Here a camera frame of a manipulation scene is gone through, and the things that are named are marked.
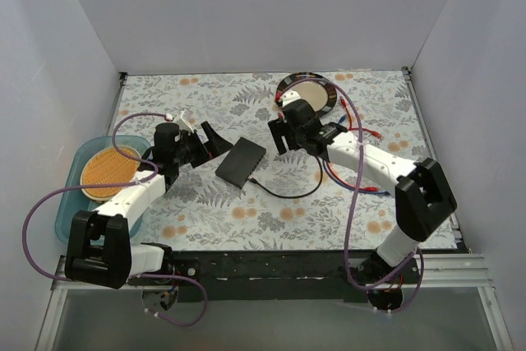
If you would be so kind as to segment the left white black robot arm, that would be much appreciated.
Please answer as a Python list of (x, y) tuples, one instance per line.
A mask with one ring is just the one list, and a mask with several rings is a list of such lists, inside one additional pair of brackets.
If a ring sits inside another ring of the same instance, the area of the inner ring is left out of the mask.
[(73, 216), (65, 260), (69, 280), (120, 289), (143, 274), (158, 285), (173, 279), (171, 248), (156, 243), (133, 246), (130, 231), (175, 183), (181, 166), (196, 168), (232, 149), (209, 123), (201, 126), (207, 141), (183, 122), (157, 125), (154, 144), (143, 154), (133, 184), (96, 209)]

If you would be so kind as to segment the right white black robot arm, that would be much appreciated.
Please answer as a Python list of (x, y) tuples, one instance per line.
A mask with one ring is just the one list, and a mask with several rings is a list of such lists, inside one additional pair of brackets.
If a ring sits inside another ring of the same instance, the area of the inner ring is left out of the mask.
[(309, 155), (356, 172), (385, 189), (395, 202), (396, 225), (354, 274), (366, 281), (394, 281), (416, 251), (457, 209), (441, 165), (434, 159), (403, 159), (365, 144), (335, 122), (322, 124), (311, 105), (295, 91), (280, 98), (282, 117), (269, 123), (280, 154)]

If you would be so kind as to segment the black network switch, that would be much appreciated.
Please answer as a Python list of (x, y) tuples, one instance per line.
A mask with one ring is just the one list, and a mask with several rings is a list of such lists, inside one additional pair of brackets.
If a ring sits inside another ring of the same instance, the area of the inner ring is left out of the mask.
[(243, 188), (265, 154), (265, 147), (240, 137), (215, 170), (215, 175), (235, 187)]

